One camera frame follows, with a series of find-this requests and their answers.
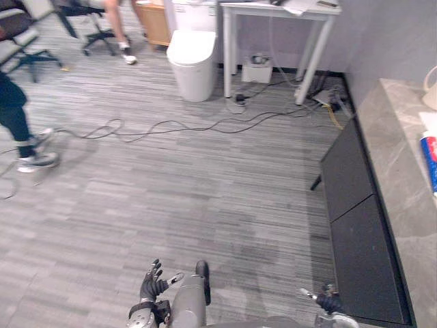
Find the white table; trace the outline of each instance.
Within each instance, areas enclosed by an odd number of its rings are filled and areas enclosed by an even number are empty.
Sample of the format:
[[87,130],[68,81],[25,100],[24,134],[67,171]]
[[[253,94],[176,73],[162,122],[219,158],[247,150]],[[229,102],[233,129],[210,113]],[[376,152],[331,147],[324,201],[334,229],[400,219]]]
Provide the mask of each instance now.
[[296,95],[296,104],[303,104],[329,33],[334,25],[335,17],[341,13],[341,8],[339,6],[336,8],[328,8],[322,5],[314,5],[302,16],[296,16],[284,10],[281,6],[270,5],[267,1],[229,2],[221,3],[221,6],[223,7],[223,50],[225,56],[224,77],[226,98],[231,96],[232,75],[237,73],[237,15],[283,17],[313,21],[311,32],[307,39],[302,58],[300,59],[296,75],[296,79],[302,81]]

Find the chair base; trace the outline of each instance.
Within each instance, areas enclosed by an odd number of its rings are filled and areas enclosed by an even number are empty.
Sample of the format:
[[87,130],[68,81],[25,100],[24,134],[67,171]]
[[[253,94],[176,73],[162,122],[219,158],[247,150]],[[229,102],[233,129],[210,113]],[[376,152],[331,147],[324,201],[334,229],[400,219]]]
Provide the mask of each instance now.
[[114,38],[115,37],[114,33],[111,30],[102,31],[100,30],[99,27],[98,29],[99,32],[88,34],[86,36],[87,42],[82,46],[83,54],[89,56],[89,47],[93,45],[96,41],[102,40],[106,44],[111,56],[115,56],[115,51],[112,49],[112,46],[109,44],[107,40],[107,38]]
[[36,62],[57,62],[57,65],[59,67],[62,67],[61,61],[57,59],[55,56],[53,56],[48,50],[42,50],[42,51],[38,51],[37,53],[31,54],[31,53],[26,53],[24,50],[21,49],[20,52],[23,54],[23,56],[18,58],[18,63],[10,70],[8,70],[7,74],[14,72],[21,66],[28,65],[32,81],[36,83],[38,82],[36,77],[36,67],[35,67]]

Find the black cabinet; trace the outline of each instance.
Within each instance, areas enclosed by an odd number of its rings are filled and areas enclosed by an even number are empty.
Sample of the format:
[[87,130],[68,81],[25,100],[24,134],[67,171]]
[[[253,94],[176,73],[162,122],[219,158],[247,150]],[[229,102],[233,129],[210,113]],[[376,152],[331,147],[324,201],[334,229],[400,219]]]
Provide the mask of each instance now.
[[322,159],[322,180],[331,220],[373,193],[355,120],[349,121]]
[[337,288],[347,314],[367,323],[409,325],[406,289],[356,119],[321,167]]

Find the toilet lid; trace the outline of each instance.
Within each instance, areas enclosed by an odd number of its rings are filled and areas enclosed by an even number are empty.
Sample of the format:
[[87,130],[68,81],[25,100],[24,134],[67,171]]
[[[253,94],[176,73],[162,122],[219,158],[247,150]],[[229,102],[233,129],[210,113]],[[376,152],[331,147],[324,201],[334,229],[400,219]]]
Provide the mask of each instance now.
[[215,40],[215,32],[177,29],[171,37],[167,57],[179,65],[199,64],[211,56]]

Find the white toilet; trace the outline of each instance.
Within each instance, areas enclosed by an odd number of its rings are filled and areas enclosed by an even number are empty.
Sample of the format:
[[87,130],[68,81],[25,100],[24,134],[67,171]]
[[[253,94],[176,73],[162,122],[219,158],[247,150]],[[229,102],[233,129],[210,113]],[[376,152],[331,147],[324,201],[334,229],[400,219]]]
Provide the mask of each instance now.
[[188,101],[207,100],[216,81],[217,2],[173,0],[176,30],[167,58],[180,95]]

